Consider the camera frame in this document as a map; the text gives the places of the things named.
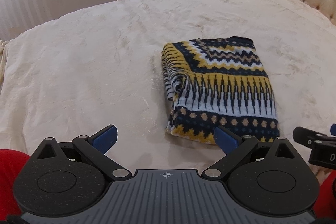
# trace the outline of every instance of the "folded sweater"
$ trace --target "folded sweater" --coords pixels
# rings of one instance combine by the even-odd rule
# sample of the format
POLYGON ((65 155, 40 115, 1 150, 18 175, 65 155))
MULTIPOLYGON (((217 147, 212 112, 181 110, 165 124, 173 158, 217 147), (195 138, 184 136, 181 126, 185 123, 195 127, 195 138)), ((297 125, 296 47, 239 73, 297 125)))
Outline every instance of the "folded sweater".
POLYGON ((168 43, 162 68, 173 101, 168 133, 209 144, 219 125, 261 141, 279 136, 273 90, 251 39, 168 43))

